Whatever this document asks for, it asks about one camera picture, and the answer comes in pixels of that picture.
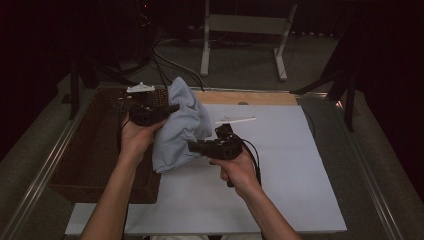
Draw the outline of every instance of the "gray floor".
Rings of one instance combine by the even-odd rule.
[[[319,78],[337,41],[325,37],[289,37],[283,58],[288,81],[278,80],[272,48],[278,44],[267,39],[245,48],[213,49],[209,76],[203,81],[212,88],[288,91],[307,85]],[[200,70],[202,41],[168,41],[157,47],[164,57],[196,72]],[[160,84],[155,66],[131,76],[145,84]],[[164,68],[169,78],[181,76],[191,86],[196,84],[181,71]],[[12,218],[19,201],[48,158],[62,129],[69,122],[70,106],[61,104],[69,92],[68,79],[59,84],[56,99],[40,114],[15,147],[0,163],[0,231]],[[331,84],[314,92],[325,93]],[[358,155],[366,160],[366,169],[373,174],[377,190],[390,210],[404,239],[424,236],[424,206],[403,172],[396,155],[378,123],[367,108],[360,92],[356,94],[354,133],[347,133],[340,122],[340,112],[314,94],[298,98],[310,122],[318,150],[330,178],[348,231],[336,234],[302,235],[304,239],[390,239],[382,223],[375,199],[370,194]],[[358,144],[358,153],[353,146]],[[19,230],[16,239],[61,239],[66,228],[72,203],[48,187],[33,206],[32,213]]]

